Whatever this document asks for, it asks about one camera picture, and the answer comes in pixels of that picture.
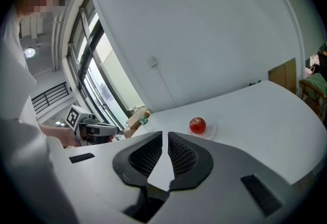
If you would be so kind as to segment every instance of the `cable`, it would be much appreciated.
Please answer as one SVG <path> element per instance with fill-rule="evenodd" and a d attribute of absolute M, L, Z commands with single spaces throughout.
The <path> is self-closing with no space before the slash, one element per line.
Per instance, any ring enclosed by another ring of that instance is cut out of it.
<path fill-rule="evenodd" d="M 178 105 L 177 105 L 176 101 L 174 100 L 174 98 L 173 98 L 173 96 L 172 96 L 172 94 L 171 94 L 171 92 L 170 92 L 169 88 L 167 87 L 167 85 L 166 85 L 166 83 L 165 83 L 165 81 L 164 81 L 164 79 L 163 79 L 162 75 L 160 74 L 160 71 L 159 71 L 159 69 L 158 69 L 158 66 L 157 66 L 157 65 L 155 66 L 155 69 L 158 71 L 158 74 L 159 74 L 159 76 L 160 76 L 160 78 L 161 78 L 161 80 L 162 80 L 163 84 L 165 85 L 165 87 L 166 87 L 166 89 L 167 89 L 167 91 L 168 91 L 168 93 L 169 93 L 170 97 L 172 98 L 172 100 L 173 100 L 173 102 L 174 102 L 175 106 L 176 106 L 176 107 L 178 107 Z"/>

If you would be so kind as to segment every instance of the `wooden panel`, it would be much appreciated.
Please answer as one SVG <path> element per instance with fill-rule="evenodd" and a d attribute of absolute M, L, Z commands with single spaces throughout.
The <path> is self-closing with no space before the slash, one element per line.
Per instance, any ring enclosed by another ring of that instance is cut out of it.
<path fill-rule="evenodd" d="M 279 65 L 269 72 L 269 80 L 296 93 L 296 61 L 295 58 Z"/>

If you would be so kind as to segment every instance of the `human arm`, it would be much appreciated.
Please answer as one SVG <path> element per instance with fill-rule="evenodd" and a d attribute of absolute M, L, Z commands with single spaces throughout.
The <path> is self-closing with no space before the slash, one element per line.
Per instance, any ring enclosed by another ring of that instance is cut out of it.
<path fill-rule="evenodd" d="M 71 128 L 48 127 L 42 124 L 39 124 L 39 127 L 46 136 L 52 136 L 58 138 L 62 146 L 74 146 L 74 147 L 80 146 Z"/>

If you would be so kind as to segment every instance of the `black vent grille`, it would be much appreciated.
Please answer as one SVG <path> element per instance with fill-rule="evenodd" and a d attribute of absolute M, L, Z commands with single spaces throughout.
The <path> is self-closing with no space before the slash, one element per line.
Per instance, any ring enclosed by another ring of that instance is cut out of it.
<path fill-rule="evenodd" d="M 241 181 L 266 217 L 282 207 L 281 202 L 255 175 L 245 176 Z"/>
<path fill-rule="evenodd" d="M 94 157 L 95 156 L 92 153 L 86 153 L 86 154 L 82 154 L 82 155 L 78 155 L 78 156 L 72 156 L 69 159 L 70 159 L 71 163 L 76 163 L 76 162 L 88 160 L 88 159 L 91 159 Z"/>
<path fill-rule="evenodd" d="M 199 160 L 197 152 L 170 136 L 168 136 L 168 155 L 175 177 L 193 169 Z"/>
<path fill-rule="evenodd" d="M 162 138 L 155 138 L 129 156 L 130 165 L 149 177 L 162 154 Z"/>

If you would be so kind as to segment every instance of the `black slot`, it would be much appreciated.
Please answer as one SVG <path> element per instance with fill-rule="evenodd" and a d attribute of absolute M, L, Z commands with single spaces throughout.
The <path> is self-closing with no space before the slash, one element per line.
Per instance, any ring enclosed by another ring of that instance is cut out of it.
<path fill-rule="evenodd" d="M 282 207 L 282 203 L 255 175 L 245 176 L 241 181 L 266 217 Z"/>
<path fill-rule="evenodd" d="M 76 162 L 88 160 L 88 159 L 91 159 L 94 157 L 95 156 L 92 153 L 86 153 L 86 154 L 82 154 L 82 155 L 78 155 L 78 156 L 72 156 L 69 159 L 70 159 L 71 163 L 76 163 Z"/>

